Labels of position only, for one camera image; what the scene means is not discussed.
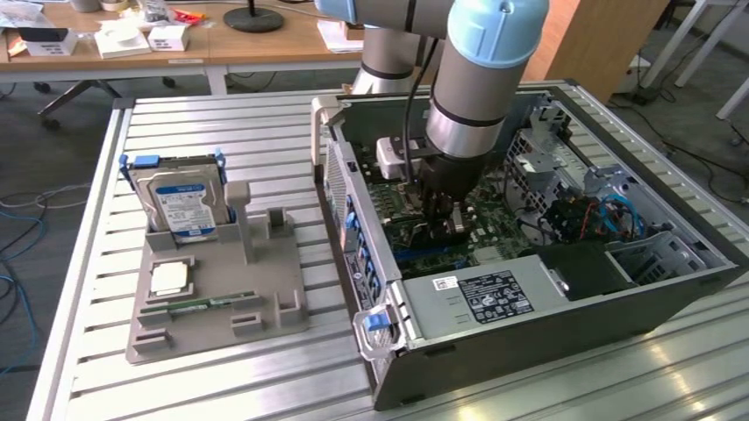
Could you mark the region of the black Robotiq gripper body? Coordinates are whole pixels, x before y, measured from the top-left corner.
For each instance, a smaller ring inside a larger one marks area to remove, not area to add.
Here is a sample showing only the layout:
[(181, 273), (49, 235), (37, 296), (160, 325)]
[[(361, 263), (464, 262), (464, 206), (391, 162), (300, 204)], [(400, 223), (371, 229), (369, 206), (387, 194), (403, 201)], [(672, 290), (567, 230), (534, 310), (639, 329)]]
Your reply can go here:
[(457, 159), (441, 154), (423, 158), (419, 169), (421, 200), (447, 198), (451, 202), (461, 202), (479, 183), (485, 162), (484, 156)]

